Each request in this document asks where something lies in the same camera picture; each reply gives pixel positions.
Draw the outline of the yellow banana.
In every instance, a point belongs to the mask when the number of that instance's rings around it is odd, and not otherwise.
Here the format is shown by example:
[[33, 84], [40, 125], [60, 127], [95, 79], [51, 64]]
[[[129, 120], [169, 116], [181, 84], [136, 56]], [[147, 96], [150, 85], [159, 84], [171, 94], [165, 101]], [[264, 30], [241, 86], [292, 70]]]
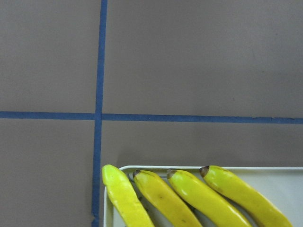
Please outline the yellow banana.
[[133, 180], [141, 194], [175, 227], [200, 227], [190, 208], [155, 172], [135, 170]]
[[291, 227], [288, 218], [263, 194], [220, 166], [204, 166], [199, 170], [207, 185], [245, 209], [259, 227]]
[[127, 227], [153, 227], [146, 209], [139, 201], [127, 175], [113, 165], [102, 167], [102, 181], [107, 196]]
[[167, 171], [174, 191], [218, 227], [250, 227], [248, 219], [198, 177], [185, 170]]

